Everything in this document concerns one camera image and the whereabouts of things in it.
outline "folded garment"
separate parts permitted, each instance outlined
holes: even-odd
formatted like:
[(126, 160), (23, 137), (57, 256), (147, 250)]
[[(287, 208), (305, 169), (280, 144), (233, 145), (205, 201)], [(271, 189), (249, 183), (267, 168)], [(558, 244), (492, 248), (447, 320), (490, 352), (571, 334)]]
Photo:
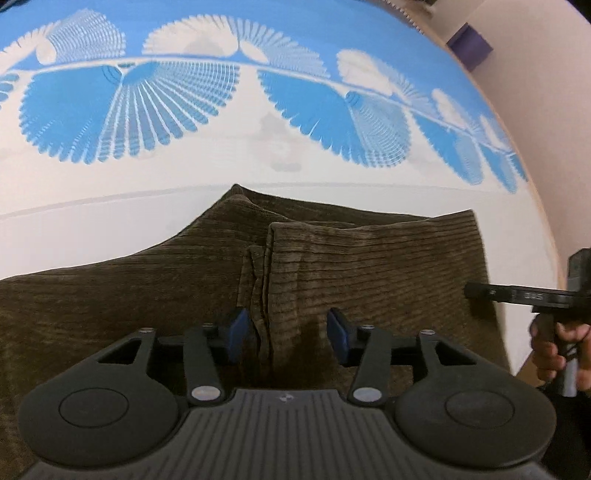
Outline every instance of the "folded garment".
[[(467, 281), (488, 281), (471, 211), (348, 229), (272, 223), (261, 275), (251, 309), (265, 317), (276, 388), (346, 391), (354, 371), (338, 366), (326, 339), (331, 307), (398, 335), (434, 329), (508, 366), (494, 309), (475, 312), (463, 297)], [(393, 373), (394, 391), (408, 383)]]
[[(251, 245), (264, 253), (271, 223), (347, 228), (418, 218), (282, 199), (236, 185), (159, 245), (98, 264), (0, 281), (0, 478), (15, 476), (34, 460), (15, 421), (26, 393), (141, 327), (178, 335), (191, 325), (223, 319), (249, 288), (241, 284), (243, 254)], [(256, 260), (260, 267), (262, 256)], [(262, 277), (256, 288), (262, 288)], [(265, 329), (259, 323), (257, 331)], [(256, 383), (250, 360), (240, 375), (224, 370), (224, 382)]]

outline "white wall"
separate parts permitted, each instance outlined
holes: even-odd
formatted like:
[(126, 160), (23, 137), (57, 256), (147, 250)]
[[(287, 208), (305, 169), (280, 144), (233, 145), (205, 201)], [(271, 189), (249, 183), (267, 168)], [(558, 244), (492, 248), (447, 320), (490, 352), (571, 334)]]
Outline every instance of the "white wall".
[(439, 0), (433, 25), (469, 21), (494, 48), (473, 77), (521, 152), (565, 266), (591, 246), (591, 25), (566, 0), (474, 3), (465, 16), (472, 0)]

